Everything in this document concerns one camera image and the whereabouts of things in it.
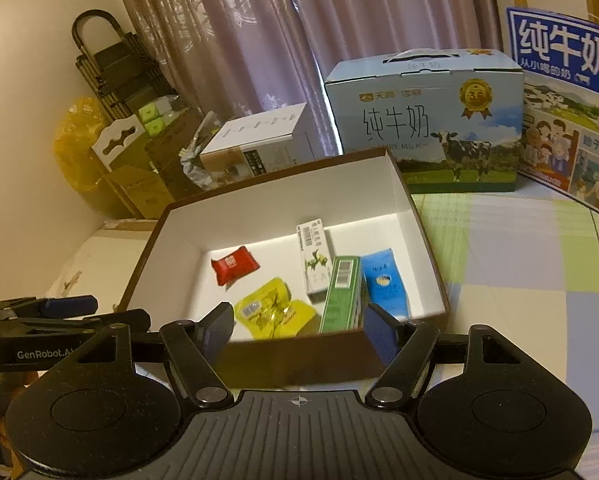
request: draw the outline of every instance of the gold medal badge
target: gold medal badge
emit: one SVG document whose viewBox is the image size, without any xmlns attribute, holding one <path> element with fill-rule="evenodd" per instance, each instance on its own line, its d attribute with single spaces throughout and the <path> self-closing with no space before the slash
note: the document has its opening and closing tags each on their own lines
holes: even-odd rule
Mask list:
<svg viewBox="0 0 599 480">
<path fill-rule="evenodd" d="M 459 98 L 464 104 L 462 117 L 470 119 L 475 112 L 480 112 L 482 117 L 492 117 L 488 106 L 493 101 L 493 91 L 483 79 L 469 79 L 459 89 Z"/>
<path fill-rule="evenodd" d="M 493 55 L 493 53 L 487 48 L 469 48 L 468 52 L 470 52 L 471 56 L 479 56 L 480 54 L 486 54 L 487 56 Z"/>
</svg>

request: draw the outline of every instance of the red snack wrapper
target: red snack wrapper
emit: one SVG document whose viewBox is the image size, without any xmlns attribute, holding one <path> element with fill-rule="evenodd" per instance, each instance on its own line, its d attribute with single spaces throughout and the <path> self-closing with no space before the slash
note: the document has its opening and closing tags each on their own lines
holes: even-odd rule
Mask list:
<svg viewBox="0 0 599 480">
<path fill-rule="evenodd" d="M 211 265 L 217 275 L 218 285 L 226 285 L 259 269 L 259 264 L 243 245 L 220 260 L 211 260 Z"/>
</svg>

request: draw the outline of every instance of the blue pouch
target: blue pouch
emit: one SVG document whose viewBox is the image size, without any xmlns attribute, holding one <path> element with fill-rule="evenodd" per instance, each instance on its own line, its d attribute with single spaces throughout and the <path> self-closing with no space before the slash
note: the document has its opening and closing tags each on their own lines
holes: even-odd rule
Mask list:
<svg viewBox="0 0 599 480">
<path fill-rule="evenodd" d="M 377 303 L 391 316 L 408 318 L 408 297 L 395 264 L 393 250 L 362 256 L 361 268 L 366 277 L 371 303 Z"/>
</svg>

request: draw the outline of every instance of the yellow snack bag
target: yellow snack bag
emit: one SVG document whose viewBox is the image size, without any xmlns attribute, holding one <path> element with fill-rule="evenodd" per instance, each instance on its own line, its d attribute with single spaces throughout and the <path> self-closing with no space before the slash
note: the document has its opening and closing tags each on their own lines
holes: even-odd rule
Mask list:
<svg viewBox="0 0 599 480">
<path fill-rule="evenodd" d="M 290 301 L 286 284 L 273 278 L 234 307 L 235 316 L 254 339 L 293 337 L 315 316 L 313 307 L 303 301 Z"/>
</svg>

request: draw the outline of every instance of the tablecloth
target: tablecloth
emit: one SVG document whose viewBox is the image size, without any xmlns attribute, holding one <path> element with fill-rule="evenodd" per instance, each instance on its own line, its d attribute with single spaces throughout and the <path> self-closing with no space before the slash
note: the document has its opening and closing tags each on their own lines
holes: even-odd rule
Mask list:
<svg viewBox="0 0 599 480">
<path fill-rule="evenodd" d="M 582 397 L 593 435 L 577 471 L 599 480 L 599 215 L 524 177 L 515 193 L 414 199 L 449 328 L 492 325 Z"/>
</svg>

